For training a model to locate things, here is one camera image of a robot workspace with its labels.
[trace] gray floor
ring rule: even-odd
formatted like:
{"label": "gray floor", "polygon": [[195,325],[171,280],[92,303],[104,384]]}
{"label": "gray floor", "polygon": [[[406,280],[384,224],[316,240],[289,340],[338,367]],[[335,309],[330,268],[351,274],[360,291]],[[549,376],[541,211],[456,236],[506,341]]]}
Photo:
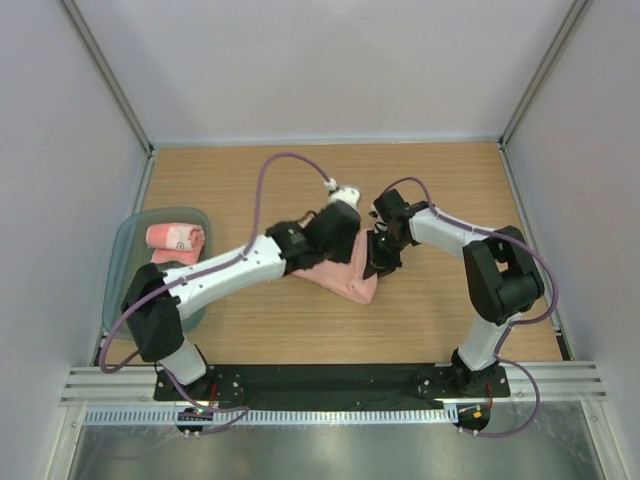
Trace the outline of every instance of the gray floor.
{"label": "gray floor", "polygon": [[[531,408],[495,405],[490,430],[519,425]],[[460,435],[450,425],[242,428],[167,441],[175,432],[168,427],[86,427],[70,479],[605,478],[579,403],[545,403],[536,424],[502,440]],[[159,442],[165,443],[153,448]],[[139,454],[128,461],[112,457]]]}

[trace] pink towel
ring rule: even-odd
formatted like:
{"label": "pink towel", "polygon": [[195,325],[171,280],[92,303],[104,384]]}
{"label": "pink towel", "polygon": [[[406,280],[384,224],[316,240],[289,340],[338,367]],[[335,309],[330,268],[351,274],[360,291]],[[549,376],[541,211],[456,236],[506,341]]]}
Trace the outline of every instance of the pink towel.
{"label": "pink towel", "polygon": [[360,230],[351,252],[349,264],[325,260],[309,270],[296,270],[293,274],[328,288],[357,303],[370,303],[378,285],[378,276],[364,280],[367,263],[367,230]]}
{"label": "pink towel", "polygon": [[198,263],[204,246],[204,230],[199,225],[163,223],[147,229],[147,245],[153,252],[153,263],[180,262],[183,265]]}

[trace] cable connector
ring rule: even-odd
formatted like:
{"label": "cable connector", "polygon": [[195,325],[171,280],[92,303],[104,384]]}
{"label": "cable connector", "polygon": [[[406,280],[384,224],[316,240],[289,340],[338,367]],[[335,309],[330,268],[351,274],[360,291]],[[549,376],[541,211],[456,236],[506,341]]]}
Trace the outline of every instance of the cable connector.
{"label": "cable connector", "polygon": [[330,178],[324,182],[324,187],[329,190],[329,192],[335,192],[338,189],[338,182],[336,182],[335,178]]}

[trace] gray bin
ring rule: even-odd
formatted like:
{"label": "gray bin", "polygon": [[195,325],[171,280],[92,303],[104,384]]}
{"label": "gray bin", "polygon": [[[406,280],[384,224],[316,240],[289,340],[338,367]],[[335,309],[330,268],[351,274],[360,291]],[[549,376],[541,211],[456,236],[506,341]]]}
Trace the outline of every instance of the gray bin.
{"label": "gray bin", "polygon": [[[124,295],[133,280],[138,268],[151,263],[153,249],[147,246],[145,236],[147,228],[157,223],[189,223],[200,225],[204,229],[205,242],[200,252],[200,261],[211,256],[211,225],[207,216],[200,210],[191,207],[159,208],[136,213],[124,221],[116,239],[113,242],[111,264],[104,293],[102,307],[102,324],[107,331],[111,331],[121,315],[120,307]],[[179,263],[158,265],[160,270],[181,267]],[[182,320],[184,332],[193,330],[204,316],[206,307],[198,310],[188,318]],[[120,327],[116,338],[131,340],[131,333],[126,323]]]}

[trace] white vent strip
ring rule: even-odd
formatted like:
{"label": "white vent strip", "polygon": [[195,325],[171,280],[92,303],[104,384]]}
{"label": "white vent strip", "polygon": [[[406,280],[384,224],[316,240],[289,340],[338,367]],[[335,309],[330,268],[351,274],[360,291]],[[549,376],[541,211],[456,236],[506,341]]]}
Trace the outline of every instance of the white vent strip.
{"label": "white vent strip", "polygon": [[[218,413],[212,421],[180,421],[183,408],[174,407],[91,407],[87,409],[83,425],[222,425],[236,413]],[[455,423],[455,405],[444,410],[408,410],[392,412],[280,412],[252,410],[238,426],[306,426],[306,425],[397,425],[421,423]]]}

